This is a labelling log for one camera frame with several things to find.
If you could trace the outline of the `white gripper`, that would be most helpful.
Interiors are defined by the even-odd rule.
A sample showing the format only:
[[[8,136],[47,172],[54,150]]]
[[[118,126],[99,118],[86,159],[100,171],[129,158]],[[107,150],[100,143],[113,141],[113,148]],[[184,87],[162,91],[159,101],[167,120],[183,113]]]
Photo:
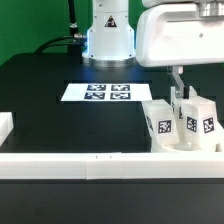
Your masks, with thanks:
[[[184,95],[183,65],[224,62],[224,3],[144,3],[137,25],[136,59],[169,66],[171,102]]]

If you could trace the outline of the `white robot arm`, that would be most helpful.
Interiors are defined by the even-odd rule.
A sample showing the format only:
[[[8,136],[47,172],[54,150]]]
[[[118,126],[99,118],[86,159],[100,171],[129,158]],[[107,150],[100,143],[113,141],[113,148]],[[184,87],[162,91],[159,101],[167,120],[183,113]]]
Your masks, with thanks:
[[[142,0],[137,28],[128,22],[129,0],[92,0],[86,63],[111,67],[136,60],[143,67],[167,66],[176,96],[188,98],[180,79],[185,65],[224,62],[224,0]]]

